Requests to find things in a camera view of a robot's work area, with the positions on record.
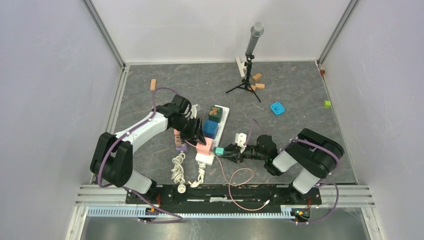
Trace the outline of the pink cube socket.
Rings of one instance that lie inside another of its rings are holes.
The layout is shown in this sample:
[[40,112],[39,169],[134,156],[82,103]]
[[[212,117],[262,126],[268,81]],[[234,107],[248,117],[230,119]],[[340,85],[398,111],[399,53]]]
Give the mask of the pink cube socket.
[[206,137],[205,141],[205,145],[201,143],[196,144],[196,151],[198,154],[209,156],[211,154],[211,149],[213,148],[213,139]]

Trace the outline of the blue cube socket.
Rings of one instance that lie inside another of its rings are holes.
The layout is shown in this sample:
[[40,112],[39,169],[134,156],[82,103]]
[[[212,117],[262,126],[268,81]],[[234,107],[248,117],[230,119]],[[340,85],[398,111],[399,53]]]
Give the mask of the blue cube socket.
[[203,124],[202,130],[205,138],[214,140],[218,134],[219,124],[212,120],[206,120]]

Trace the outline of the teal plug adapter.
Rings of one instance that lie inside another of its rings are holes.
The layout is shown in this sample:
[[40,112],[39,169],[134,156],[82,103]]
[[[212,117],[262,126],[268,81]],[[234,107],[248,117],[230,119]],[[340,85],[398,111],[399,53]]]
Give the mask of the teal plug adapter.
[[225,154],[225,149],[223,147],[214,147],[213,148],[213,153],[216,156],[223,156]]

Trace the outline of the purple USB power strip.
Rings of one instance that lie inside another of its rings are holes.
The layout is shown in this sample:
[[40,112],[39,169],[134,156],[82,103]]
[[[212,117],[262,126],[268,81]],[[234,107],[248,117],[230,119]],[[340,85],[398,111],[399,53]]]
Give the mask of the purple USB power strip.
[[[180,135],[180,132],[178,130],[174,130],[174,135]],[[184,142],[184,145],[182,147],[175,147],[175,149],[179,152],[186,153],[187,152],[187,145]]]

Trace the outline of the white multicolour power strip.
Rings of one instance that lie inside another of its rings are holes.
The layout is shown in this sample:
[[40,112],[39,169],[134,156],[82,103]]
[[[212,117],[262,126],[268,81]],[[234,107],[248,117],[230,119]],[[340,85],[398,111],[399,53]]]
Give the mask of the white multicolour power strip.
[[[213,150],[214,147],[217,147],[219,145],[219,142],[222,138],[224,127],[226,125],[228,115],[229,115],[229,112],[230,112],[230,109],[228,107],[224,107],[224,106],[221,106],[221,105],[214,105],[214,106],[222,107],[223,115],[222,115],[221,122],[218,123],[218,133],[217,133],[216,138],[213,139],[213,145],[212,145],[211,151]],[[196,156],[195,156],[195,160],[199,164],[206,164],[206,165],[209,165],[209,166],[211,166],[213,164],[214,158],[215,157],[214,157],[213,153],[210,153],[210,155],[203,155],[203,154],[197,153]]]

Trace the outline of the brown charger plug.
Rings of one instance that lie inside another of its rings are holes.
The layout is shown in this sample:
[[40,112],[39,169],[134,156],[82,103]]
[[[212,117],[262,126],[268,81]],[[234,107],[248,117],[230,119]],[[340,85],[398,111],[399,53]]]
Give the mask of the brown charger plug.
[[184,140],[181,139],[180,135],[175,135],[174,136],[174,142],[175,142],[175,146],[177,148],[181,148],[185,143]]

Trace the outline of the dark green cube socket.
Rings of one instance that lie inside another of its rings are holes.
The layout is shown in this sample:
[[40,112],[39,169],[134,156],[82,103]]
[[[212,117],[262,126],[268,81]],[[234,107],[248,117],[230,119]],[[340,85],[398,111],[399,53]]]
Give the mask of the dark green cube socket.
[[223,108],[213,105],[209,109],[208,119],[210,121],[220,123],[223,117]]

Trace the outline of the blue adapter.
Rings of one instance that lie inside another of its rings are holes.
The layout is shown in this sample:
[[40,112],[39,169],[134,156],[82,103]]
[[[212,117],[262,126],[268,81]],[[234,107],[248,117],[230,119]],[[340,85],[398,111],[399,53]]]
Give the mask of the blue adapter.
[[270,110],[276,116],[280,116],[286,111],[285,107],[278,101],[270,105]]

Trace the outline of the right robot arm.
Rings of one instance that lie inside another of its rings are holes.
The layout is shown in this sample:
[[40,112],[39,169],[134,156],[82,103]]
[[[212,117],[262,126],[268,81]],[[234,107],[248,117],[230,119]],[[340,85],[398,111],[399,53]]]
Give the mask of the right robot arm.
[[302,204],[309,198],[309,191],[332,173],[345,153],[339,143],[308,128],[302,129],[281,150],[271,135],[258,136],[255,144],[248,144],[247,140],[246,134],[238,133],[234,143],[214,147],[213,152],[234,163],[242,163],[245,159],[263,161],[264,168],[272,176],[280,176],[299,164],[302,169],[288,191],[289,199],[295,204]]

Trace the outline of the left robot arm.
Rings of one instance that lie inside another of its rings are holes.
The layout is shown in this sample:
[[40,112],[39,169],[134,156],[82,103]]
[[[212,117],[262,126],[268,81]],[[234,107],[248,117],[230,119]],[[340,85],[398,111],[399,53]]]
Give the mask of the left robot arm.
[[179,132],[183,141],[205,145],[203,119],[193,110],[188,99],[176,94],[170,103],[154,106],[150,114],[133,126],[117,133],[102,133],[89,167],[98,184],[106,180],[115,187],[138,192],[145,204],[153,203],[157,198],[156,182],[134,170],[133,155],[151,138],[168,129]]

